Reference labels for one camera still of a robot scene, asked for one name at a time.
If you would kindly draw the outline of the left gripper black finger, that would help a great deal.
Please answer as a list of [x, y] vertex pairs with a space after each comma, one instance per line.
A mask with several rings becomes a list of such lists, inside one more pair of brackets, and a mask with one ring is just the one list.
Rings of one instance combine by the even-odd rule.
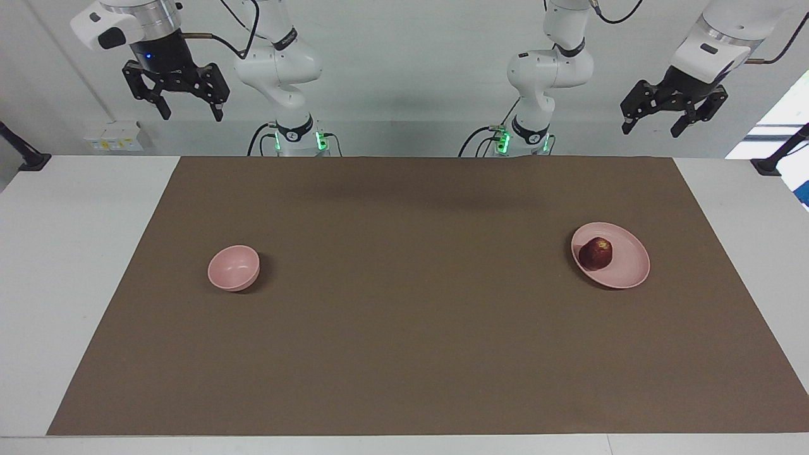
[[623, 113], [622, 132], [629, 135], [641, 118], [661, 112], [668, 101], [671, 101], [671, 86], [664, 81], [653, 85], [640, 80], [621, 101], [619, 107]]
[[728, 93], [723, 85], [717, 86], [711, 90], [711, 93], [702, 101], [702, 103], [695, 107], [693, 101], [686, 102], [686, 109], [682, 116], [676, 121], [670, 129], [673, 138], [679, 138], [685, 129], [690, 127], [696, 122], [710, 121], [725, 101], [728, 98]]

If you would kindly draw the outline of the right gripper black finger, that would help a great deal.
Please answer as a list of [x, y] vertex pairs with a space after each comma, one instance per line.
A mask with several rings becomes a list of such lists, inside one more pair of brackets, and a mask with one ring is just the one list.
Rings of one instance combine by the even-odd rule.
[[162, 75], [145, 70], [141, 63], [134, 60], [129, 60], [124, 64], [122, 73], [136, 100], [145, 100], [152, 104], [158, 109], [162, 119], [170, 118], [171, 109], [162, 96], [162, 90], [164, 90], [164, 82], [161, 81]]
[[190, 69], [191, 94], [205, 101], [215, 121], [224, 118], [223, 106], [230, 97], [230, 87], [220, 68], [215, 63], [194, 66]]

